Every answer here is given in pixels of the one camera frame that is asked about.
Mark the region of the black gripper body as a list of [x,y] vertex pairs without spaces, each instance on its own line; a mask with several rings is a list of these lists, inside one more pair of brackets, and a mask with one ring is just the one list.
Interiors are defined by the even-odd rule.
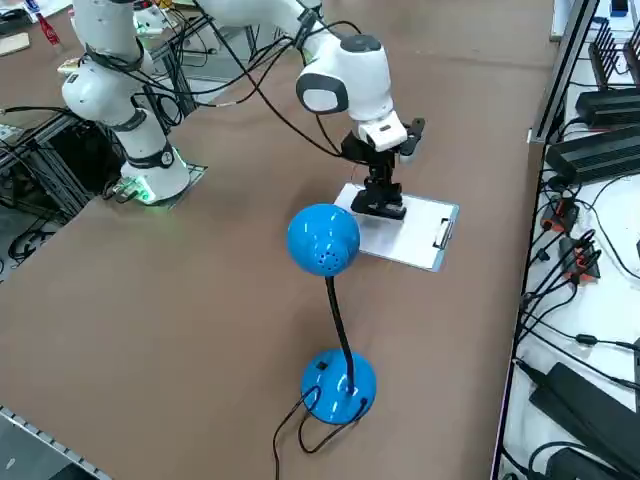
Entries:
[[414,118],[410,124],[404,123],[403,126],[407,139],[384,151],[376,151],[372,140],[362,141],[350,132],[342,141],[342,157],[352,163],[367,166],[394,166],[396,161],[403,165],[412,163],[422,140],[425,119]]

